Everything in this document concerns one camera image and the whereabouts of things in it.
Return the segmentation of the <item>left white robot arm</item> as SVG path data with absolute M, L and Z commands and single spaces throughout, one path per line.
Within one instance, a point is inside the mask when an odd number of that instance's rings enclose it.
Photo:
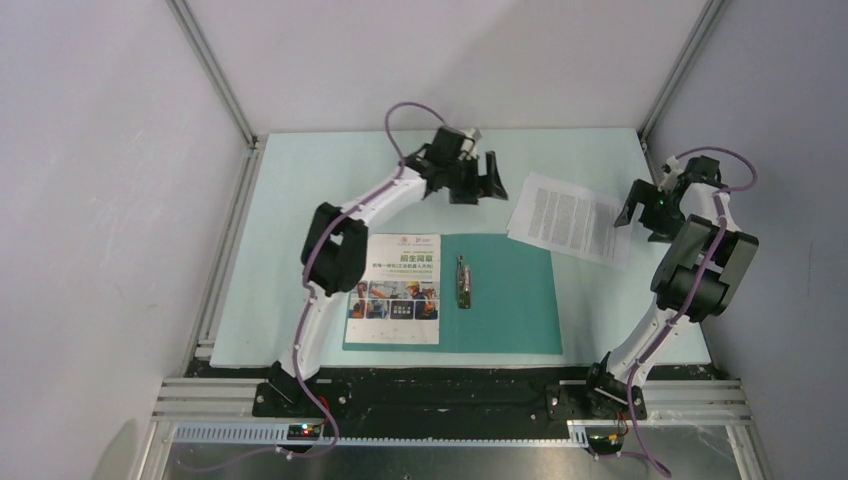
M 291 346 L 280 359 L 291 377 L 277 391 L 277 403 L 292 416 L 314 406 L 314 387 L 305 382 L 321 368 L 330 306 L 352 291 L 366 272 L 372 230 L 431 194 L 447 190 L 450 203 L 476 205 L 484 198 L 507 200 L 493 150 L 480 152 L 478 129 L 439 127 L 433 139 L 399 155 L 396 170 L 354 200 L 320 204 L 312 217 L 300 260 L 304 307 Z

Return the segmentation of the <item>teal green folder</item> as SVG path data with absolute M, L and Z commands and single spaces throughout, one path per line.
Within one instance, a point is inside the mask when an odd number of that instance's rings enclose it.
M 472 271 L 472 307 L 457 306 L 457 258 Z M 346 351 L 560 355 L 562 336 L 549 252 L 496 234 L 441 240 L 440 343 L 347 345 Z

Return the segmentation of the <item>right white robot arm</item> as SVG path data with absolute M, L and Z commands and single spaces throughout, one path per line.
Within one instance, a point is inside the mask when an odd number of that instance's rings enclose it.
M 687 327 L 721 315 L 759 248 L 734 221 L 736 187 L 723 180 L 718 147 L 670 157 L 657 184 L 633 182 L 614 224 L 637 220 L 652 242 L 668 246 L 651 280 L 654 295 L 630 335 L 591 366 L 580 394 L 598 418 L 632 412 L 641 387 L 667 343 Z

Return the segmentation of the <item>printed paper file bottom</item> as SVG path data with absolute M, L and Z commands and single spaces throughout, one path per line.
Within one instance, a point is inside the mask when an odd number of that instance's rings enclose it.
M 506 227 L 507 237 L 552 253 L 625 270 L 630 227 L 616 227 L 623 201 L 530 173 Z

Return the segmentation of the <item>printed paper file top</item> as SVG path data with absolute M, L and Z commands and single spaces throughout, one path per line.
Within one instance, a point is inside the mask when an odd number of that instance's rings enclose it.
M 441 240 L 438 234 L 369 237 L 365 273 L 349 294 L 345 344 L 440 343 Z

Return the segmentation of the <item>printed paper file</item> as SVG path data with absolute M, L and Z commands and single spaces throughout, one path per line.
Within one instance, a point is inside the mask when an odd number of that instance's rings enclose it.
M 349 294 L 345 344 L 440 343 L 441 240 L 438 234 L 369 237 L 365 273 Z
M 625 270 L 630 227 L 616 227 L 623 201 L 530 173 L 506 227 L 507 237 L 552 253 Z

